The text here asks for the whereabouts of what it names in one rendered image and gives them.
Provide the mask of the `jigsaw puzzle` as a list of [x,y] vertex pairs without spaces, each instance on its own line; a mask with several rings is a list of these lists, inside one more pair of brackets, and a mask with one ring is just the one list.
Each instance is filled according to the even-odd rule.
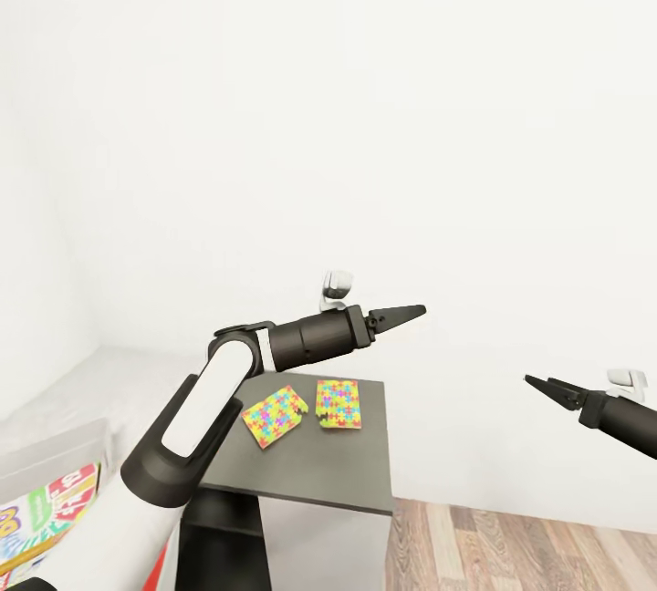
[[294,410],[308,412],[308,405],[286,387],[241,414],[261,449],[277,440],[302,420]]
[[357,380],[318,381],[317,415],[328,415],[321,424],[329,428],[361,428]]

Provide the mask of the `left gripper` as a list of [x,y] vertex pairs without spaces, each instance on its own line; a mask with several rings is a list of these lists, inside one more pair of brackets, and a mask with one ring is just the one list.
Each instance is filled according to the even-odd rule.
[[341,357],[376,343],[376,335],[427,314],[425,305],[373,309],[365,318],[360,304],[298,319],[308,364]]

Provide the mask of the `board game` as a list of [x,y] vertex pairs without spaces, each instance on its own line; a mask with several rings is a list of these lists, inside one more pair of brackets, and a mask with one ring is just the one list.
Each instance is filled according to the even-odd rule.
[[39,565],[52,553],[52,547],[45,552],[32,557],[28,562],[19,565],[12,571],[0,573],[0,591],[5,591],[8,587],[24,582],[32,575]]
[[100,493],[100,461],[0,504],[0,573],[60,544]]

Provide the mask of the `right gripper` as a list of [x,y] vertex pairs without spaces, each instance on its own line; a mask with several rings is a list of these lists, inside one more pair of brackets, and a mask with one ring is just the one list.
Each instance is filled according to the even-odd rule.
[[598,429],[657,460],[657,411],[605,390],[588,390],[556,378],[524,380],[567,410],[581,410],[579,424]]

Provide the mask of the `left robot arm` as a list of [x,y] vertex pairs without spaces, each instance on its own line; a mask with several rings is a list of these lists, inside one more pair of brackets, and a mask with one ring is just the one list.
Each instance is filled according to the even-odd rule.
[[[198,484],[234,426],[246,379],[265,373],[256,331],[268,328],[278,373],[341,357],[427,314],[425,305],[373,309],[341,301],[349,272],[327,270],[319,313],[276,325],[222,328],[87,511],[24,582],[5,591],[142,591]],[[338,299],[332,303],[325,301]]]

